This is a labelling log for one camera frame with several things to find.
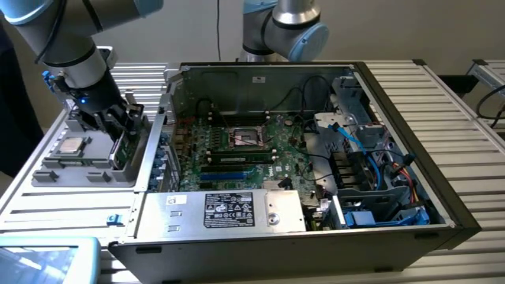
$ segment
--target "blue latch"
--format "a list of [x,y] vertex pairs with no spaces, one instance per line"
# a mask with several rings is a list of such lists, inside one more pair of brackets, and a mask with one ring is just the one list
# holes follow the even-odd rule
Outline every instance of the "blue latch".
[[55,91],[55,87],[53,87],[53,84],[52,84],[52,80],[55,80],[55,76],[51,74],[51,72],[49,71],[44,71],[43,72],[43,77],[44,77],[44,83],[47,84],[47,86],[48,86],[48,88],[49,88],[49,91],[52,92],[52,93],[56,93],[56,91]]
[[113,214],[108,216],[108,226],[120,226],[123,225],[123,215]]

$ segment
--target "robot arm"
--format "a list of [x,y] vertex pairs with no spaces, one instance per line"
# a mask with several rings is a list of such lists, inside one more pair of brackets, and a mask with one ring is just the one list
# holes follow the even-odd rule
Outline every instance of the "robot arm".
[[75,101],[71,116],[119,139],[135,132],[141,105],[128,105],[92,35],[161,9],[164,0],[0,0],[0,10],[39,54],[60,90]]
[[328,41],[314,0],[245,0],[241,61],[312,61]]

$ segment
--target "power supply label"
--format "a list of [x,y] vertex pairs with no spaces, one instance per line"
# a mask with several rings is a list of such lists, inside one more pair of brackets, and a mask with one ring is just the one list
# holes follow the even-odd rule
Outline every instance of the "power supply label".
[[252,192],[205,194],[205,228],[253,227],[252,197]]

